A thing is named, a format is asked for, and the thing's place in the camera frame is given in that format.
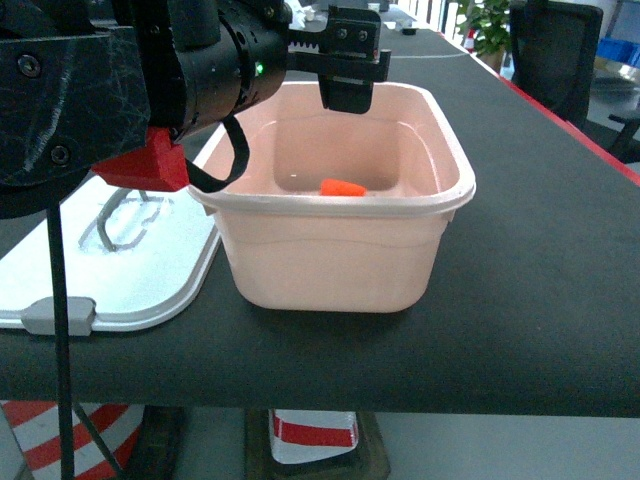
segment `traffic cone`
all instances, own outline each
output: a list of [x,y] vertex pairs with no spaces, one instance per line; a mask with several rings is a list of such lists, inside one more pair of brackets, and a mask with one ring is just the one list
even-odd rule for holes
[[464,39],[464,44],[463,47],[466,48],[466,50],[469,53],[473,53],[473,47],[474,47],[474,38],[476,36],[476,31],[473,28],[470,28],[469,31],[467,32],[467,36]]
[[275,409],[270,416],[271,454],[282,464],[324,460],[358,445],[355,412]]
[[[1,401],[7,421],[35,480],[60,479],[60,433],[55,402]],[[83,405],[121,467],[136,444],[143,405]],[[105,480],[116,475],[89,431],[73,414],[76,480]]]

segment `screw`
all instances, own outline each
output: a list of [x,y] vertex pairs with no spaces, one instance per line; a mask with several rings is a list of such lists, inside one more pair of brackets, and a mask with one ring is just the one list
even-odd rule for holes
[[67,147],[56,145],[51,149],[51,161],[56,165],[66,165],[71,159],[71,152]]
[[39,77],[40,72],[42,72],[42,67],[38,59],[26,53],[18,58],[18,68],[20,69],[20,73],[28,78]]

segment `white tray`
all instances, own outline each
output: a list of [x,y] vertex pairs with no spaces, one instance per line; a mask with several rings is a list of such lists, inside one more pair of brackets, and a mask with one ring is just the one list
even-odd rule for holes
[[[95,177],[61,208],[68,295],[95,301],[93,331],[140,330],[177,315],[220,243],[213,217],[184,189],[148,192],[147,201],[133,191],[106,222],[110,252],[96,217],[116,190]],[[0,328],[25,328],[25,309],[52,296],[46,220],[0,260],[0,292]]]

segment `black cable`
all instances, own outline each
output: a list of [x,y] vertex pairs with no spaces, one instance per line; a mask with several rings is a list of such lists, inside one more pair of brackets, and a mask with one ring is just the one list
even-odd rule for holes
[[60,429],[61,480],[74,480],[73,418],[71,398],[71,361],[69,356],[69,314],[67,282],[64,268],[60,205],[47,210],[49,257],[53,283],[53,315],[55,319],[56,365],[58,371],[58,427]]
[[104,443],[104,440],[100,436],[100,432],[98,432],[98,430],[96,429],[91,419],[87,416],[86,412],[82,408],[82,405],[74,402],[73,411],[76,412],[76,415],[78,416],[82,424],[89,431],[89,435],[91,435],[91,438],[98,446],[98,450],[100,450],[100,453],[102,453],[102,456],[104,457],[104,459],[107,462],[109,462],[109,465],[111,465],[111,468],[113,468],[113,471],[116,472],[116,478],[118,480],[126,480],[127,477],[124,471],[122,470],[122,467],[118,463],[118,460],[116,460],[116,457],[113,456],[113,454],[111,453],[111,450],[109,450],[109,447],[107,447],[107,444]]
[[247,142],[247,137],[244,135],[242,126],[240,126],[240,122],[238,122],[236,117],[231,115],[222,121],[222,125],[227,131],[227,135],[229,135],[229,140],[234,153],[231,171],[226,179],[219,180],[217,178],[213,178],[189,160],[186,160],[189,182],[204,193],[220,191],[230,183],[236,181],[242,176],[249,164],[249,143]]

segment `plastic tub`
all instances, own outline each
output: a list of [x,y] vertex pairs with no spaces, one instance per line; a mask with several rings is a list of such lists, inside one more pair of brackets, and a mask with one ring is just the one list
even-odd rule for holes
[[633,51],[633,44],[624,40],[603,38],[598,44],[596,55],[615,62],[627,63]]
[[[314,82],[286,83],[238,116],[246,173],[193,197],[215,215],[233,278],[277,309],[394,312],[425,292],[440,237],[475,192],[475,176],[433,96],[385,83],[365,115],[322,108]],[[233,159],[218,129],[196,159],[225,178]],[[365,197],[318,194],[325,178]]]

